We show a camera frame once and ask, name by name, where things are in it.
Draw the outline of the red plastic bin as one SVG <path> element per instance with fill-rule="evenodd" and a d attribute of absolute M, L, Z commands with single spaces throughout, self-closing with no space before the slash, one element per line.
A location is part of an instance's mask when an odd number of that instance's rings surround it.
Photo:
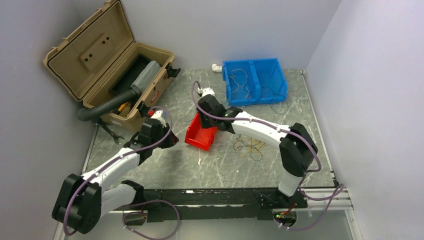
<path fill-rule="evenodd" d="M 201 118 L 199 114 L 196 113 L 186 130 L 184 142 L 208 152 L 215 140 L 217 131 L 217 127 L 202 128 Z"/>

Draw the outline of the blue divided plastic bin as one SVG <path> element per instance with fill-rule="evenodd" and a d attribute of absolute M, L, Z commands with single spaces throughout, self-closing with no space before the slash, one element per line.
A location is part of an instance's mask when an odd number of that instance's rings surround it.
<path fill-rule="evenodd" d="M 289 87 L 277 58 L 224 61 L 222 77 L 230 106 L 265 105 L 287 100 Z"/>

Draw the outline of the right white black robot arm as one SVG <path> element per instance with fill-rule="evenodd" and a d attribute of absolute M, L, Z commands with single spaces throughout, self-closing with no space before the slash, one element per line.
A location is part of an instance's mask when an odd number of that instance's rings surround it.
<path fill-rule="evenodd" d="M 300 123 L 281 125 L 254 117 L 237 107 L 225 108 L 212 94 L 202 96 L 196 108 L 204 129 L 216 127 L 222 132 L 245 135 L 279 150 L 283 174 L 275 200 L 280 207 L 289 207 L 318 156 L 318 148 L 305 126 Z"/>

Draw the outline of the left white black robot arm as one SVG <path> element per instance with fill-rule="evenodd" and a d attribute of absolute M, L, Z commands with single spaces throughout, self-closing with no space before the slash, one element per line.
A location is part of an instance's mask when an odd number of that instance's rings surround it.
<path fill-rule="evenodd" d="M 137 210 L 150 204 L 142 185 L 124 180 L 111 187 L 128 171 L 140 166 L 156 148 L 167 149 L 178 143 L 171 120 L 149 118 L 111 159 L 82 175 L 68 175 L 59 190 L 52 218 L 63 224 L 66 236 L 86 234 L 100 218 L 117 208 Z"/>

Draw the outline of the white pipe elbow fitting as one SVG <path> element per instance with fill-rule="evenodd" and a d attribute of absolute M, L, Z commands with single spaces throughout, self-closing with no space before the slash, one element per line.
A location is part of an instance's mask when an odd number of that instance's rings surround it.
<path fill-rule="evenodd" d="M 221 65 L 217 65 L 216 63 L 213 63 L 211 65 L 211 70 L 215 73 L 222 73 L 223 67 Z"/>

